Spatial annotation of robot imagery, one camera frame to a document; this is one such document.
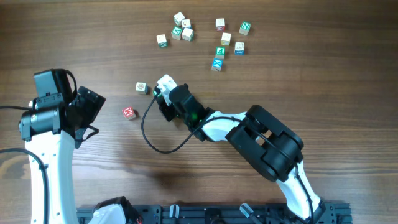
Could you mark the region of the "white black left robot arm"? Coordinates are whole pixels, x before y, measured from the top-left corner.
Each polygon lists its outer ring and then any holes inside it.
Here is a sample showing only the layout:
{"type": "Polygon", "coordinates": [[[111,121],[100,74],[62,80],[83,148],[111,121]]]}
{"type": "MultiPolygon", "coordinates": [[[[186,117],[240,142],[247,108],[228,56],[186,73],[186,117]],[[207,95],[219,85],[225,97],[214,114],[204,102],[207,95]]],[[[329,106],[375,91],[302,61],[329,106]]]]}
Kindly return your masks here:
{"type": "Polygon", "coordinates": [[[77,86],[73,74],[50,69],[34,74],[37,97],[19,121],[29,153],[32,223],[79,223],[73,189],[73,152],[98,134],[91,124],[106,101],[77,86]]]}

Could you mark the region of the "shell picture blue D block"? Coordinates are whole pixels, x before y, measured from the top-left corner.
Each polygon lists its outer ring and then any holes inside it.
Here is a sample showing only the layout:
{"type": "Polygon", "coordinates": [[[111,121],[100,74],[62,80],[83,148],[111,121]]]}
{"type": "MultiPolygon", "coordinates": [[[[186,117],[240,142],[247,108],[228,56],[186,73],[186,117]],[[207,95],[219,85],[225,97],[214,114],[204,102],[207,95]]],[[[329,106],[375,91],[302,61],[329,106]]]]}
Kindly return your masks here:
{"type": "Polygon", "coordinates": [[[136,83],[136,92],[138,94],[146,95],[148,94],[148,86],[147,83],[144,82],[137,82],[136,83]]]}

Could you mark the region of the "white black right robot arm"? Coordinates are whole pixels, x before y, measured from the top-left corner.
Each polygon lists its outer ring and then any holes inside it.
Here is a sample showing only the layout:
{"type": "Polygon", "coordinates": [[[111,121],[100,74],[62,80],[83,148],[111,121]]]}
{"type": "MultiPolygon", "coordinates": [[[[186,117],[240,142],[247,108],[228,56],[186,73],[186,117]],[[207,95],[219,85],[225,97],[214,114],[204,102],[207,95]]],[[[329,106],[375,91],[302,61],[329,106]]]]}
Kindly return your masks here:
{"type": "Polygon", "coordinates": [[[303,168],[303,141],[260,105],[240,114],[205,108],[188,85],[157,85],[154,101],[167,121],[179,118],[200,141],[227,141],[264,178],[278,183],[288,209],[299,219],[315,223],[320,198],[303,168]]]}

